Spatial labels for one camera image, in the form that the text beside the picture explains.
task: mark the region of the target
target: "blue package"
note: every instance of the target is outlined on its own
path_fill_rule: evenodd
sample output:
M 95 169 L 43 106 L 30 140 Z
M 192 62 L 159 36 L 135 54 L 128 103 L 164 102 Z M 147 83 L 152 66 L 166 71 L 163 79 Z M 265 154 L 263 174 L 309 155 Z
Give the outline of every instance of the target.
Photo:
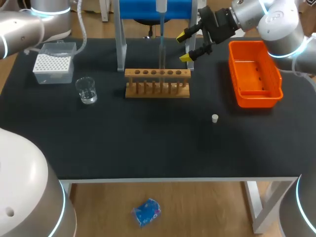
M 132 213 L 138 221 L 139 226 L 143 227 L 156 219 L 160 215 L 161 209 L 158 202 L 150 198 L 138 208 L 134 208 Z

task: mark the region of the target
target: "wooden test tube rack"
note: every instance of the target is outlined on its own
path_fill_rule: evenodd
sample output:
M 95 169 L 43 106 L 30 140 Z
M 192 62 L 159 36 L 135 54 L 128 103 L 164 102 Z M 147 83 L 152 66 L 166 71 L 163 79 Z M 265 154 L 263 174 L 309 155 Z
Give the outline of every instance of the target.
M 126 98 L 189 98 L 191 78 L 189 69 L 125 69 Z M 138 81 L 139 78 L 157 79 L 153 82 Z M 162 82 L 175 79 L 177 82 Z

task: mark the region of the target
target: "orange plastic tray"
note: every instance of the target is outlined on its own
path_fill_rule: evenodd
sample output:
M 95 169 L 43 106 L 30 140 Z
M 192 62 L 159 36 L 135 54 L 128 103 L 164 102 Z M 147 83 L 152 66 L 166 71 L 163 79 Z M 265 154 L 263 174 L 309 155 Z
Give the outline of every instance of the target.
M 229 43 L 229 68 L 243 108 L 271 108 L 283 98 L 282 77 L 262 41 Z

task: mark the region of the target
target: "black tabletop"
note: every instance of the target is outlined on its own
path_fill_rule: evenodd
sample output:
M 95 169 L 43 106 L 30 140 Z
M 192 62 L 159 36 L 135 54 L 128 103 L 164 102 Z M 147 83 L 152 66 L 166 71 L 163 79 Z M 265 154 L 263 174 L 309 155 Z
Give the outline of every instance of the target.
M 238 107 L 228 42 L 195 63 L 190 99 L 125 99 L 113 39 L 89 39 L 73 83 L 38 85 L 36 54 L 20 53 L 0 96 L 0 127 L 34 142 L 60 179 L 287 177 L 314 165 L 316 96 L 282 74 L 284 98 L 269 110 Z M 127 41 L 126 68 L 157 68 L 159 40 Z M 166 41 L 166 68 L 185 68 L 183 44 Z M 93 77 L 85 106 L 76 79 Z M 211 121 L 218 114 L 217 124 Z

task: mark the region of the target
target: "test tube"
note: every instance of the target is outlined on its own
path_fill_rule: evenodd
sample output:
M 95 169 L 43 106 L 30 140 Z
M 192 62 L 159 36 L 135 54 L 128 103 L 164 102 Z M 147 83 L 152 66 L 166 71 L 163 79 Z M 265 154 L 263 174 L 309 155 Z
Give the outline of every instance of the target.
M 163 45 L 160 45 L 159 46 L 159 69 L 165 69 L 165 62 L 166 62 L 166 47 Z M 160 83 L 160 93 L 162 93 L 164 79 L 159 78 L 159 83 Z

